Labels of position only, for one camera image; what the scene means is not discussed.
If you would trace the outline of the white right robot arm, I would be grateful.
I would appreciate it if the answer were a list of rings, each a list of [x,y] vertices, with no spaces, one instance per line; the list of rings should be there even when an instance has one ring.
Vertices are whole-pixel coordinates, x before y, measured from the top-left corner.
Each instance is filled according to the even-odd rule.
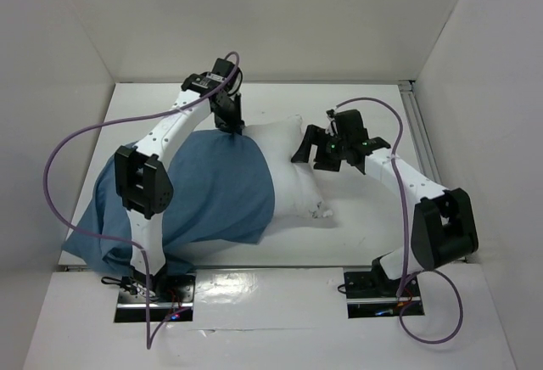
[[[376,258],[361,283],[361,291],[389,297],[402,279],[431,271],[471,255],[479,248],[469,195],[448,189],[407,164],[395,146],[370,137],[355,109],[327,113],[328,128],[310,125],[294,163],[312,163],[321,171],[337,172],[343,163],[382,183],[400,199],[403,245]]]

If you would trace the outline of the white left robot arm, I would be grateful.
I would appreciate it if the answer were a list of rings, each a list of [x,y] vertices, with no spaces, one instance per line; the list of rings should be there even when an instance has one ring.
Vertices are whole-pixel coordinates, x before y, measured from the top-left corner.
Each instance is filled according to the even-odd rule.
[[[168,175],[171,162],[193,130],[210,115],[219,130],[242,132],[242,82],[238,54],[218,58],[211,70],[185,79],[174,104],[145,137],[115,152],[115,188],[126,209],[134,243],[131,277],[146,300],[160,300],[167,291],[162,221],[174,195]]]

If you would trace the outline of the white pillow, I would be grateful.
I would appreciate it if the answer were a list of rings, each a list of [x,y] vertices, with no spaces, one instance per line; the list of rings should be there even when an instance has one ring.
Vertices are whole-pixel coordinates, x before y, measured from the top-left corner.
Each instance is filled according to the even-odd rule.
[[[292,115],[282,121],[247,126],[244,135],[256,143],[268,166],[275,217],[328,218],[333,211],[322,197],[312,169],[291,161],[304,136],[302,126],[302,117]]]

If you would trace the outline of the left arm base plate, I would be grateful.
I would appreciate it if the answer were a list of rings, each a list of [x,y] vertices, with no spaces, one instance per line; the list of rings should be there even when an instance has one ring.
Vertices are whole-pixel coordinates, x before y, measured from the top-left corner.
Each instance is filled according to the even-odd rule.
[[[115,308],[115,323],[146,322],[146,289],[129,277],[101,277],[103,285],[116,287],[118,297]],[[169,322],[191,322],[196,275],[189,273],[168,277],[160,289],[150,293],[150,321],[161,322],[169,317]]]

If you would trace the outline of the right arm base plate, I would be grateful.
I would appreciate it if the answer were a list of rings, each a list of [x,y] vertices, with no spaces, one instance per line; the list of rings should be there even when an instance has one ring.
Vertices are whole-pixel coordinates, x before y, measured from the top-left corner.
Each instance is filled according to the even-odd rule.
[[[337,290],[346,298],[349,319],[423,316],[421,290],[416,279],[409,281],[400,298],[396,291],[400,280],[377,283],[368,270],[346,271]]]

